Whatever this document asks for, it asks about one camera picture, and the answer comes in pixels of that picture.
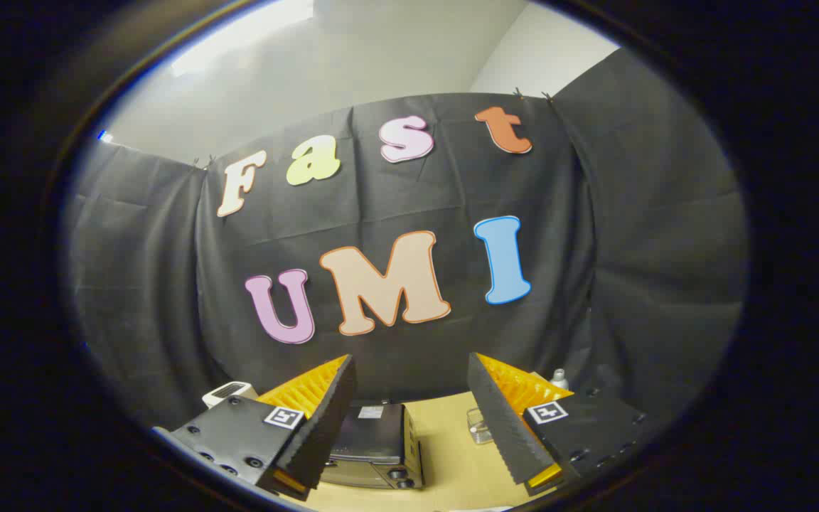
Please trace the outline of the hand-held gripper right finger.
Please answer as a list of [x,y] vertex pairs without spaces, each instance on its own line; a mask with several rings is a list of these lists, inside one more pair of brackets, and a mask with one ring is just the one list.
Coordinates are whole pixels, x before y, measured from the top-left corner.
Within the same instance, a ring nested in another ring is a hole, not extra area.
[[614,395],[573,393],[481,353],[467,369],[511,479],[531,496],[576,487],[649,441],[649,415]]

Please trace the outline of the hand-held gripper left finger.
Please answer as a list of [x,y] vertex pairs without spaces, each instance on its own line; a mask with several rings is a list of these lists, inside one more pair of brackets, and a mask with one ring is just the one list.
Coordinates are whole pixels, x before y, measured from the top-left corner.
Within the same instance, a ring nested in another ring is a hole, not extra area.
[[305,501],[318,486],[357,385],[350,354],[258,395],[230,382],[168,445],[237,486]]

